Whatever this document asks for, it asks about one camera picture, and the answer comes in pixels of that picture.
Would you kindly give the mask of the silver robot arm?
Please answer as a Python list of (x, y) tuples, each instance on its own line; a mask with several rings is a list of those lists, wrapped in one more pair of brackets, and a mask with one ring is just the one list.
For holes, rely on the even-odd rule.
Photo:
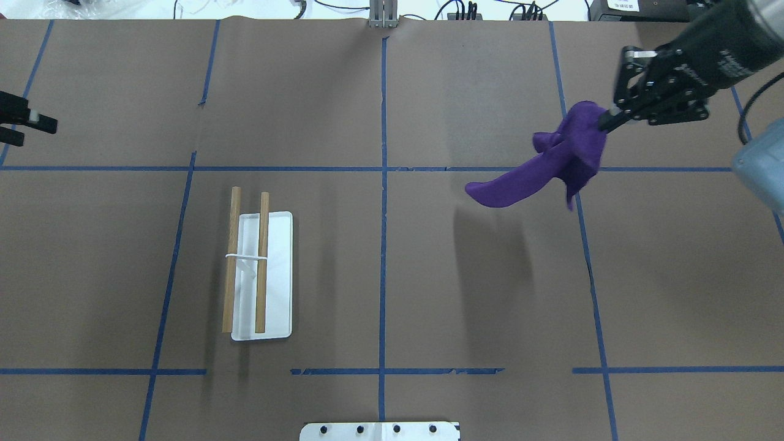
[[(610, 133), (630, 121), (650, 126), (702, 121), (707, 103), (782, 59), (781, 1), (721, 1), (654, 50), (623, 47), (613, 95), (613, 108), (599, 119)], [(743, 129), (762, 93), (782, 79), (777, 75), (754, 92), (741, 111), (737, 136), (742, 148), (733, 173), (767, 207), (782, 214), (782, 120), (758, 137)]]

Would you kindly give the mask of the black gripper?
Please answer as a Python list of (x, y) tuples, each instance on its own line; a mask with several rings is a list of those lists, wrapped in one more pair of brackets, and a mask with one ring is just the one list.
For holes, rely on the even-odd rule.
[(656, 50), (623, 47), (612, 109), (600, 115), (605, 133), (629, 122), (650, 126), (700, 122), (706, 99), (659, 100), (691, 89), (711, 97), (782, 59), (782, 1), (721, 1)]

